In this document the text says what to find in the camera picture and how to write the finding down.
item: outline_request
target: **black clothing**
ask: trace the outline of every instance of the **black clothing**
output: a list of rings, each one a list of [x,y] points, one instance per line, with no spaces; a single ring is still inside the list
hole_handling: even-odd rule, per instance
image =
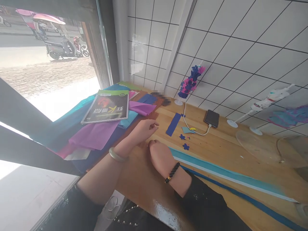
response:
[[[184,198],[175,197],[197,231],[200,230],[251,230],[230,208],[222,195],[213,191],[196,176]],[[51,211],[38,230],[85,231],[94,230],[98,215],[104,206],[91,202],[75,185]],[[170,231],[170,227],[129,201],[127,211],[114,219],[107,231]]]

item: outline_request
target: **beaded bracelet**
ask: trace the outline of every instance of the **beaded bracelet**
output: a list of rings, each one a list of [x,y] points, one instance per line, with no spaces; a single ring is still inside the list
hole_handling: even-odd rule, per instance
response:
[[[169,174],[168,178],[166,178],[165,183],[169,183],[169,181],[171,180],[171,177],[173,177],[173,175],[175,174],[175,172],[177,171],[177,169],[180,166],[180,162],[177,162],[176,165],[174,166],[173,170],[171,171],[171,173]]]

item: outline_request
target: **white cable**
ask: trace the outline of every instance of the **white cable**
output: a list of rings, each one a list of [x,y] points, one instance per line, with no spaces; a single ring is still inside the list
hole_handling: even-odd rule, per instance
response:
[[[186,102],[184,102],[184,103],[185,103],[185,106],[184,106],[183,120],[184,120],[184,122],[185,122],[185,124],[186,124],[186,127],[187,127],[188,129],[190,129],[190,127],[187,125],[187,123],[186,123],[186,121],[185,121]],[[209,124],[208,130],[206,131],[205,134],[200,134],[200,133],[198,133],[198,132],[196,132],[196,131],[194,131],[194,133],[197,133],[197,134],[202,135],[202,136],[203,136],[203,135],[206,135],[206,134],[209,132],[211,126],[212,126],[212,125]]]

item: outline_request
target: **wooden tabletop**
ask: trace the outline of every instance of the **wooden tabletop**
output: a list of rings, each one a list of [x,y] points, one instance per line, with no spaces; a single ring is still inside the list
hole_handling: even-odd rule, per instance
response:
[[[151,92],[142,87],[141,89],[149,93]],[[185,126],[183,118],[180,119],[171,137],[166,134],[166,130],[175,113],[181,114],[183,110],[184,105],[176,105],[174,99],[171,99],[171,105],[160,106],[156,110],[156,113],[159,114],[157,121],[160,126],[149,140],[157,139],[169,147],[188,155],[277,185],[286,196],[294,198],[300,203],[308,204],[308,183],[291,167],[280,163],[263,163],[248,153],[238,143],[235,137],[237,131],[250,132],[249,128],[245,125],[239,124],[238,128],[232,128],[226,123],[226,118],[220,117],[219,127],[212,127],[207,135],[190,134],[191,139],[187,141],[189,142],[190,149],[189,151],[184,150],[182,147],[184,143],[179,138],[180,134],[183,133],[181,127]],[[185,114],[186,122],[190,127],[198,128],[198,132],[205,133],[208,128],[208,125],[203,122],[206,114],[205,110],[187,104]],[[259,138],[275,149],[277,138],[266,134]],[[156,172],[149,160],[149,150],[147,147],[149,140],[140,144],[139,147],[135,147],[132,151],[130,160],[121,173],[116,189],[174,230],[193,230],[175,200],[172,188],[164,183],[164,179]],[[307,223],[297,213],[294,203],[208,174],[191,166],[187,167],[249,195],[293,222],[308,228]],[[291,230],[244,199],[204,179],[202,181],[216,192],[222,194],[228,207],[236,212],[252,230]]]

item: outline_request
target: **phone screen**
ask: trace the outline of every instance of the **phone screen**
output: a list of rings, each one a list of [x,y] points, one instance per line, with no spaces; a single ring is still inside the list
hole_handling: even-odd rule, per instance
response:
[[[219,121],[219,114],[211,110],[208,110],[208,112],[205,115],[204,122],[211,124],[213,127],[217,128],[218,121]]]

